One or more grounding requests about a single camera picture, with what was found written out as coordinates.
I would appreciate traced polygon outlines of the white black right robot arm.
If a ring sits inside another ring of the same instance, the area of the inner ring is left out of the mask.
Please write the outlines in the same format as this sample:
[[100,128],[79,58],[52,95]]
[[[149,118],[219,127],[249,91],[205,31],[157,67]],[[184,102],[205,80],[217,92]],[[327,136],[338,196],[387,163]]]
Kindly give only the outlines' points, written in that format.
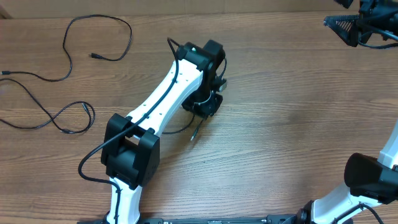
[[[324,25],[351,47],[367,47],[373,34],[397,47],[397,1],[362,0],[357,15],[327,16]],[[353,217],[369,210],[378,223],[374,207],[397,200],[397,130],[393,129],[378,157],[354,153],[348,159],[344,181],[328,195],[309,201],[286,223],[352,223]]]

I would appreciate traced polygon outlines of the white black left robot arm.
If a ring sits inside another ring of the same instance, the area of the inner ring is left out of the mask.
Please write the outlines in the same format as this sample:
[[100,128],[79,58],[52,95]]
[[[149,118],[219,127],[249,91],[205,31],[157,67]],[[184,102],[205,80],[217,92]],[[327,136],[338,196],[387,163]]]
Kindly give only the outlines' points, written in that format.
[[187,42],[173,55],[168,74],[150,96],[128,115],[114,114],[107,123],[101,163],[113,192],[105,223],[139,221],[142,188],[159,166],[160,137],[178,108],[206,120],[221,106],[227,81],[216,71],[226,63],[223,46],[214,40],[204,47]]

